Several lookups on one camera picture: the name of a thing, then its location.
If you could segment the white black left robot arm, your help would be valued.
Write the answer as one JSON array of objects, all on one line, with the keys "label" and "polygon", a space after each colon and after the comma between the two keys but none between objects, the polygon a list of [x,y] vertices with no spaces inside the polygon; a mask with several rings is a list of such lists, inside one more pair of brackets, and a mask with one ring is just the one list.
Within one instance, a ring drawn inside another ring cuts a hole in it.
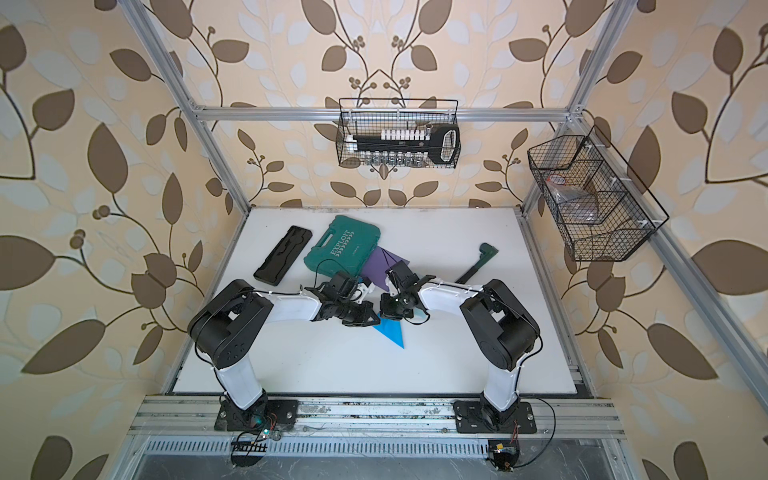
[{"label": "white black left robot arm", "polygon": [[267,323],[317,322],[336,318],[346,327],[380,323],[367,288],[347,274],[297,293],[260,291],[248,282],[230,282],[192,319],[189,336],[198,357],[211,366],[229,400],[241,412],[267,398],[248,359]]}]

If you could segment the blue square paper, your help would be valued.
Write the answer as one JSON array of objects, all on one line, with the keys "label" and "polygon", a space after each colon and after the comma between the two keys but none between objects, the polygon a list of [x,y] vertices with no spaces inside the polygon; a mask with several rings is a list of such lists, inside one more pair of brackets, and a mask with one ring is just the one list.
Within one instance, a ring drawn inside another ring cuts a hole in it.
[{"label": "blue square paper", "polygon": [[374,329],[401,349],[405,348],[402,327],[399,321],[381,318],[379,324],[374,326]]}]

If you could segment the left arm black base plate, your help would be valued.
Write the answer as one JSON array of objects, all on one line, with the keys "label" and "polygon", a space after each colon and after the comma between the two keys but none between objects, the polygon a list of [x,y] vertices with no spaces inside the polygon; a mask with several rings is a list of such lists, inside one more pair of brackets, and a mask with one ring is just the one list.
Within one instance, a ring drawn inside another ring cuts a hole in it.
[{"label": "left arm black base plate", "polygon": [[214,429],[225,432],[292,430],[298,418],[298,407],[297,400],[263,396],[243,410],[228,396],[222,396]]}]

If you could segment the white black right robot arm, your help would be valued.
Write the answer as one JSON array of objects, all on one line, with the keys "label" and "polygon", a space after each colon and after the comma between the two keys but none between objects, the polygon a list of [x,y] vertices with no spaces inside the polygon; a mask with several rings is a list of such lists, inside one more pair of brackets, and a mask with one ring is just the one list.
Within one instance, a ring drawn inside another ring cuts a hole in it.
[{"label": "white black right robot arm", "polygon": [[542,344],[541,329],[506,284],[493,279],[482,286],[423,277],[400,261],[386,271],[389,291],[380,300],[380,316],[411,323],[417,311],[463,317],[479,350],[489,362],[481,394],[489,424],[508,420],[519,403],[519,377],[525,361]]}]

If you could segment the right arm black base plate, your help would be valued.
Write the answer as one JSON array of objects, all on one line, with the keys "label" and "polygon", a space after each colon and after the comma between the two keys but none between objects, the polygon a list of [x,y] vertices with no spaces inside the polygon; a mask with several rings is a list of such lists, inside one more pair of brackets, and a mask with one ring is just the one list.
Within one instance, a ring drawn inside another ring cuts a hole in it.
[{"label": "right arm black base plate", "polygon": [[531,404],[516,401],[504,411],[496,410],[484,398],[452,403],[456,430],[460,434],[535,434],[537,425]]}]

